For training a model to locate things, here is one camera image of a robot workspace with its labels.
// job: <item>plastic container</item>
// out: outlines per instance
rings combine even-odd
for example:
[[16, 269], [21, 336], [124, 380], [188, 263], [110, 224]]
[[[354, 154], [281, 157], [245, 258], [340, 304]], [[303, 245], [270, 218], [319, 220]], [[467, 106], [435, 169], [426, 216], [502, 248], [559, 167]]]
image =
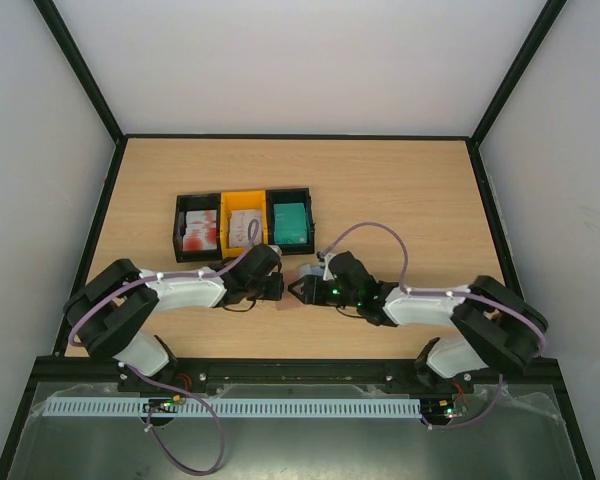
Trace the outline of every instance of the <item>plastic container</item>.
[[[315, 253], [315, 224], [311, 213], [311, 195], [308, 188], [288, 188], [281, 190], [267, 190], [267, 226], [268, 244], [278, 245], [283, 255], [308, 255]], [[275, 239], [275, 213], [274, 205], [281, 203], [302, 203], [304, 205], [307, 222], [307, 241], [296, 244], [276, 244]]]
[[199, 250], [195, 252], [185, 252], [183, 247], [183, 237], [186, 225], [187, 212], [200, 210], [215, 210], [216, 224], [220, 225], [221, 196], [219, 193], [207, 193], [203, 195], [178, 195], [176, 199], [176, 218], [173, 225], [173, 250], [176, 254], [176, 261], [183, 262], [201, 262], [207, 260], [221, 260], [222, 242], [220, 239], [220, 228], [216, 228], [216, 248], [215, 250]]
[[246, 192], [222, 192], [220, 202], [220, 244], [223, 258], [237, 257], [244, 248], [229, 248], [229, 219], [234, 210], [261, 210], [262, 211], [262, 241], [269, 243], [267, 227], [267, 199], [264, 190], [250, 190]]

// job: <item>wire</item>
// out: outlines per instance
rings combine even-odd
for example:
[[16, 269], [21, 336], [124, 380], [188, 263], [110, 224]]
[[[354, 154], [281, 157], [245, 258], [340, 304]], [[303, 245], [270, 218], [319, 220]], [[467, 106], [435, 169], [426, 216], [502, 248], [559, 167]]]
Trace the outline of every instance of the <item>wire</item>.
[[254, 297], [254, 298], [248, 298], [247, 300], [251, 300], [251, 305], [249, 305], [249, 308], [245, 308], [245, 309], [242, 309], [242, 310], [235, 310], [235, 309], [233, 309], [233, 308], [229, 308], [229, 307], [227, 307], [226, 305], [223, 305], [223, 306], [222, 306], [222, 308], [223, 308], [224, 310], [226, 310], [227, 312], [235, 312], [235, 313], [247, 313], [247, 312], [248, 312], [248, 311], [250, 311], [250, 310], [251, 310], [253, 307], [255, 307], [255, 306], [256, 306], [256, 302], [257, 302], [257, 300], [258, 300], [258, 299]]
[[249, 244], [245, 247], [243, 252], [236, 257], [234, 261], [232, 261], [223, 269], [218, 270], [217, 272], [202, 273], [200, 270], [192, 270], [188, 272], [169, 272], [164, 274], [156, 274], [151, 275], [149, 277], [139, 278], [138, 280], [134, 280], [133, 282], [127, 283], [126, 285], [123, 285], [122, 287], [118, 288], [114, 292], [104, 297], [98, 303], [96, 303], [93, 307], [91, 307], [91, 309], [87, 313], [85, 313], [80, 320], [76, 322], [76, 324], [69, 332], [69, 344], [73, 345], [74, 347], [83, 346], [82, 342], [75, 341], [75, 337], [80, 331], [80, 329], [84, 326], [84, 324], [91, 320], [96, 313], [98, 313], [102, 308], [108, 305], [109, 302], [111, 302], [113, 299], [118, 298], [119, 296], [133, 288], [136, 288], [145, 283], [155, 282], [160, 279], [169, 280], [172, 278], [217, 278], [224, 275], [233, 267], [235, 267], [245, 257], [249, 250], [253, 248], [253, 246], [255, 245], [256, 237], [258, 236], [258, 232], [260, 232], [261, 226], [262, 225], [260, 224], [260, 222], [255, 218], [251, 220], [251, 222], [249, 222], [249, 227], [247, 228], [247, 232], [249, 235]]
[[182, 383], [184, 383], [185, 390], [191, 390], [193, 388], [193, 380], [191, 380], [191, 377], [186, 373], [179, 373], [175, 376], [175, 379], [182, 380]]
[[344, 315], [345, 317], [349, 317], [349, 318], [364, 318], [360, 315], [349, 315], [348, 313], [344, 313], [343, 310], [345, 310], [344, 308], [340, 308], [340, 307], [336, 307], [336, 312], [338, 312], [340, 315]]
[[467, 410], [469, 410], [469, 403], [467, 402], [467, 397], [464, 394], [464, 390], [462, 390], [462, 387], [458, 382], [453, 382], [453, 386], [458, 389], [458, 397], [462, 398], [462, 403], [464, 403], [464, 406], [467, 407]]
[[338, 238], [336, 238], [331, 245], [329, 245], [327, 248], [325, 248], [324, 250], [322, 250], [320, 252], [320, 255], [325, 256], [327, 253], [331, 252], [331, 250], [333, 250], [344, 239], [344, 237], [346, 237], [351, 232], [353, 232], [354, 230], [357, 230], [360, 227], [381, 228], [385, 232], [389, 232], [393, 236], [393, 238], [395, 238], [396, 241], [400, 244], [400, 248], [402, 249], [402, 256], [404, 258], [404, 261], [402, 263], [402, 270], [400, 271], [400, 284], [402, 285], [404, 282], [404, 278], [407, 276], [407, 266], [409, 265], [409, 252], [407, 252], [407, 246], [405, 245], [402, 238], [400, 238], [400, 235], [398, 235], [395, 232], [395, 230], [393, 230], [390, 227], [387, 227], [386, 225], [383, 225], [382, 223], [378, 223], [378, 222], [356, 223], [354, 226], [349, 227], [344, 232], [342, 232], [342, 234]]
[[480, 413], [480, 415], [472, 418], [471, 420], [467, 420], [466, 422], [462, 422], [462, 423], [456, 423], [453, 425], [432, 425], [431, 423], [429, 423], [429, 421], [424, 416], [422, 416], [422, 423], [424, 423], [427, 426], [427, 428], [429, 428], [429, 430], [454, 430], [456, 428], [464, 428], [464, 427], [469, 427], [471, 425], [475, 425], [479, 421], [483, 420], [487, 415], [489, 415], [491, 410], [493, 410], [493, 407], [496, 406], [496, 403], [498, 402], [498, 399], [500, 398], [500, 394], [502, 393], [503, 384], [504, 384], [504, 377], [502, 376], [502, 374], [500, 374], [498, 376], [498, 386], [496, 388], [496, 393], [493, 395], [493, 398], [491, 399], [491, 403], [489, 403], [489, 405], [487, 405], [487, 408], [485, 408]]
[[147, 426], [147, 431], [158, 442], [158, 445], [160, 446], [160, 449], [167, 457], [167, 460], [169, 460], [169, 462], [171, 462], [171, 464], [174, 467], [176, 467], [178, 470], [180, 470], [181, 472], [184, 472], [187, 475], [192, 475], [194, 477], [202, 477], [202, 476], [211, 475], [212, 473], [217, 472], [218, 469], [220, 468], [220, 464], [222, 463], [222, 458], [224, 457], [226, 439], [225, 439], [224, 429], [222, 428], [222, 423], [220, 423], [220, 418], [218, 418], [218, 414], [215, 412], [213, 407], [211, 405], [209, 405], [202, 397], [196, 395], [195, 393], [187, 392], [186, 390], [183, 390], [181, 388], [174, 387], [171, 385], [167, 385], [166, 383], [156, 382], [155, 380], [152, 380], [149, 377], [145, 377], [135, 367], [132, 367], [131, 365], [127, 365], [127, 367], [129, 367], [129, 370], [131, 370], [140, 380], [148, 383], [149, 385], [153, 385], [154, 387], [162, 388], [164, 390], [169, 390], [169, 391], [175, 392], [175, 393], [180, 393], [180, 394], [184, 395], [185, 397], [192, 398], [193, 400], [198, 402], [200, 405], [202, 405], [211, 414], [211, 416], [213, 417], [213, 420], [216, 422], [216, 425], [218, 426], [218, 431], [220, 432], [220, 451], [218, 452], [218, 458], [216, 459], [215, 463], [208, 470], [195, 470], [193, 468], [187, 467], [185, 464], [183, 464], [182, 462], [177, 460], [173, 456], [173, 454], [167, 449], [165, 444], [162, 443], [162, 440], [158, 436], [156, 429], [153, 428], [153, 425], [151, 425], [151, 415], [153, 413], [155, 413], [155, 411], [159, 407], [153, 407], [149, 410], [149, 412], [147, 413], [146, 426]]
[[[352, 227], [348, 228], [347, 230], [345, 230], [338, 238], [336, 238], [336, 240], [331, 245], [329, 245], [325, 250], [320, 252], [320, 254], [322, 256], [324, 256], [327, 253], [331, 252], [331, 250], [333, 250], [335, 248], [335, 246], [338, 245], [342, 241], [342, 239], [344, 239], [344, 237], [349, 235], [354, 230], [356, 230], [360, 227], [364, 227], [364, 226], [381, 228], [382, 230], [389, 232], [393, 236], [393, 238], [396, 239], [398, 244], [400, 244], [400, 248], [402, 249], [404, 261], [402, 264], [402, 270], [400, 271], [400, 280], [399, 280], [398, 285], [399, 285], [400, 290], [403, 293], [407, 294], [408, 296], [414, 296], [414, 297], [434, 297], [434, 298], [447, 297], [449, 295], [451, 295], [451, 296], [456, 295], [458, 297], [463, 297], [468, 300], [473, 300], [473, 301], [480, 302], [485, 305], [489, 305], [491, 307], [497, 308], [500, 312], [506, 313], [506, 314], [512, 316], [513, 318], [519, 320], [520, 322], [522, 322], [526, 327], [528, 327], [536, 335], [536, 337], [538, 338], [538, 342], [539, 342], [539, 348], [538, 348], [538, 351], [536, 352], [536, 356], [542, 355], [542, 352], [544, 352], [544, 350], [547, 347], [547, 339], [544, 336], [544, 333], [538, 327], [536, 327], [536, 325], [533, 324], [524, 315], [522, 315], [519, 312], [516, 312], [515, 310], [513, 310], [499, 302], [491, 300], [490, 298], [484, 297], [482, 295], [476, 295], [471, 292], [465, 292], [465, 291], [459, 291], [459, 290], [442, 290], [442, 289], [426, 289], [425, 290], [425, 289], [407, 288], [405, 286], [405, 279], [407, 276], [407, 266], [409, 265], [409, 254], [407, 252], [407, 246], [405, 245], [402, 238], [400, 238], [400, 235], [398, 235], [395, 232], [395, 230], [389, 228], [386, 225], [383, 225], [383, 224], [377, 223], [377, 222], [357, 223], [357, 224], [353, 225]], [[492, 402], [489, 404], [489, 406], [487, 406], [487, 408], [480, 415], [478, 415], [475, 418], [472, 418], [471, 420], [468, 420], [466, 422], [463, 422], [463, 423], [460, 423], [457, 425], [446, 425], [446, 426], [431, 425], [427, 421], [427, 419], [424, 418], [424, 416], [422, 417], [422, 421], [430, 429], [435, 428], [436, 430], [451, 430], [451, 429], [455, 429], [455, 428], [468, 427], [470, 425], [474, 425], [474, 424], [478, 423], [480, 420], [482, 420], [483, 418], [485, 418], [489, 414], [489, 412], [491, 412], [491, 410], [495, 406], [496, 402], [498, 401], [498, 398], [500, 397], [503, 382], [504, 382], [504, 377], [502, 376], [502, 374], [500, 374], [498, 377], [498, 388], [496, 390], [496, 393], [493, 397]]]
[[442, 290], [442, 289], [426, 289], [425, 290], [425, 289], [417, 289], [417, 288], [407, 288], [405, 286], [405, 279], [407, 276], [407, 266], [409, 265], [409, 253], [407, 251], [407, 246], [405, 245], [402, 238], [400, 238], [400, 235], [398, 235], [395, 232], [395, 230], [393, 230], [392, 228], [390, 228], [386, 225], [383, 225], [382, 223], [377, 223], [377, 222], [357, 223], [357, 224], [353, 225], [352, 227], [349, 227], [347, 230], [345, 230], [338, 238], [336, 238], [336, 240], [331, 245], [329, 245], [326, 249], [324, 249], [322, 252], [320, 252], [320, 254], [322, 256], [324, 256], [327, 253], [331, 252], [331, 250], [333, 250], [336, 247], [336, 245], [338, 245], [347, 235], [349, 235], [354, 230], [356, 230], [360, 227], [365, 227], [365, 226], [377, 227], [377, 228], [381, 228], [382, 230], [385, 230], [386, 232], [389, 232], [393, 236], [393, 238], [396, 239], [398, 244], [400, 245], [400, 248], [402, 249], [404, 261], [402, 263], [402, 270], [400, 271], [399, 287], [403, 293], [405, 293], [409, 296], [414, 296], [414, 297], [435, 297], [435, 298], [447, 297], [449, 295], [449, 293], [451, 293], [452, 296], [456, 295], [458, 297], [464, 297], [468, 300], [473, 300], [473, 301], [480, 302], [485, 305], [489, 305], [491, 307], [497, 308], [500, 312], [506, 313], [506, 314], [512, 316], [513, 318], [515, 318], [516, 320], [519, 320], [520, 322], [522, 322], [526, 327], [529, 328], [529, 330], [531, 330], [536, 335], [536, 337], [538, 337], [538, 342], [540, 345], [538, 348], [538, 352], [536, 352], [536, 356], [542, 355], [542, 353], [546, 350], [547, 339], [544, 336], [544, 333], [542, 333], [542, 331], [538, 327], [536, 327], [536, 325], [533, 322], [531, 322], [531, 320], [526, 318], [524, 315], [522, 315], [519, 312], [516, 312], [515, 310], [513, 310], [499, 302], [491, 300], [490, 298], [484, 297], [482, 295], [476, 295], [471, 292], [464, 292], [464, 291], [460, 291], [460, 290]]

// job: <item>teal object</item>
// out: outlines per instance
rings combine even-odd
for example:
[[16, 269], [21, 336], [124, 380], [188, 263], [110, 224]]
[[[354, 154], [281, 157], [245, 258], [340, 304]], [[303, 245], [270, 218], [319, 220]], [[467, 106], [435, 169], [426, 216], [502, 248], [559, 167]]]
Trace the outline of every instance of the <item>teal object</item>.
[[273, 205], [275, 227], [273, 241], [277, 245], [307, 243], [307, 212], [303, 203], [276, 203]]

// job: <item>black bin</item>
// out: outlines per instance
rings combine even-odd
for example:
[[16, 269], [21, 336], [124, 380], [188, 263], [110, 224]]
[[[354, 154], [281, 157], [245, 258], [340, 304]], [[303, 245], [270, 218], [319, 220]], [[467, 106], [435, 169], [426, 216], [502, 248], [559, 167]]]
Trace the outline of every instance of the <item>black bin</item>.
[[267, 190], [267, 226], [269, 229], [269, 245], [275, 245], [275, 215], [273, 206], [279, 203], [302, 203], [307, 216], [307, 242], [302, 244], [278, 245], [283, 255], [305, 255], [315, 253], [315, 224], [311, 213], [311, 195], [308, 188], [288, 188]]
[[[187, 228], [186, 213], [200, 210], [215, 210], [216, 212], [216, 248], [215, 250], [200, 250], [185, 252], [183, 237]], [[176, 199], [176, 219], [173, 224], [173, 250], [176, 261], [201, 262], [207, 260], [221, 260], [220, 246], [220, 194], [207, 193], [203, 195], [178, 195]]]

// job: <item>black metal edge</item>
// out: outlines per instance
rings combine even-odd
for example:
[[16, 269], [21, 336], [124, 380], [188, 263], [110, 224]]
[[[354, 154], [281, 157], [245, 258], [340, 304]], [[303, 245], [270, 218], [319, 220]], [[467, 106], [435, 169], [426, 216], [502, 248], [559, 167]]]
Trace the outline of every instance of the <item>black metal edge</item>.
[[496, 207], [496, 202], [489, 183], [489, 177], [487, 176], [482, 157], [480, 156], [480, 150], [471, 140], [467, 141], [467, 150], [469, 152], [471, 166], [473, 167], [473, 173], [476, 177], [476, 183], [478, 184], [480, 198], [482, 199], [482, 207], [484, 208], [487, 223], [491, 230], [491, 238], [493, 239], [493, 245], [496, 250], [498, 262], [500, 263], [504, 283], [509, 289], [520, 296], [520, 298], [523, 298], [518, 275], [516, 274], [516, 268], [513, 264], [511, 252], [509, 251], [507, 236], [502, 227], [500, 213]]
[[13, 464], [13, 459], [16, 455], [22, 430], [29, 417], [29, 410], [31, 410], [34, 394], [35, 389], [26, 389], [22, 394], [22, 399], [20, 400], [20, 405], [18, 406], [13, 423], [11, 424], [11, 429], [7, 435], [2, 455], [0, 455], [0, 480], [9, 477], [9, 470], [11, 470], [11, 465]]
[[[374, 385], [392, 394], [412, 398], [451, 399], [456, 389], [441, 383], [428, 390], [416, 377], [416, 360], [270, 360], [270, 359], [190, 359], [178, 360], [177, 371], [193, 379], [192, 392], [214, 395], [227, 384], [248, 385]], [[471, 391], [469, 384], [465, 391]], [[119, 382], [123, 392], [155, 395], [159, 389], [129, 374]]]
[[[78, 264], [78, 270], [76, 272], [73, 286], [71, 287], [71, 295], [80, 290], [87, 282], [87, 276], [89, 275], [89, 269], [91, 268], [91, 262], [98, 245], [98, 239], [100, 238], [100, 232], [102, 231], [102, 225], [107, 215], [107, 209], [109, 208], [109, 202], [111, 201], [111, 195], [113, 195], [113, 188], [118, 178], [118, 172], [120, 171], [120, 165], [124, 157], [124, 151], [127, 147], [127, 138], [123, 136], [122, 139], [117, 142], [116, 148], [111, 158], [111, 164], [107, 172], [107, 177], [102, 187], [102, 193], [100, 194], [100, 200], [98, 200], [98, 206], [91, 222], [91, 228], [87, 235], [87, 241]], [[55, 356], [63, 356], [67, 350], [68, 336], [71, 331], [69, 322], [66, 318], [62, 318], [60, 328], [58, 329], [58, 335], [53, 345], [53, 354]]]
[[471, 137], [478, 147], [486, 138], [511, 93], [516, 88], [518, 81], [531, 63], [542, 41], [547, 36], [547, 33], [549, 33], [551, 26], [558, 18], [562, 7], [566, 3], [567, 0], [547, 0], [547, 3], [545, 3]]
[[292, 133], [130, 133], [128, 138], [214, 140], [430, 140], [466, 141], [466, 135], [321, 135]]
[[123, 133], [53, 0], [33, 0], [114, 142]]
[[584, 480], [595, 480], [596, 474], [593, 470], [589, 454], [587, 453], [587, 447], [584, 444], [582, 434], [580, 433], [578, 420], [576, 419], [576, 414], [573, 411], [571, 399], [569, 398], [566, 388], [563, 392], [556, 393], [556, 397], [558, 399], [560, 414], [567, 426], [567, 434], [571, 441], [571, 448], [573, 448], [578, 469], [580, 469], [580, 475], [582, 475]]

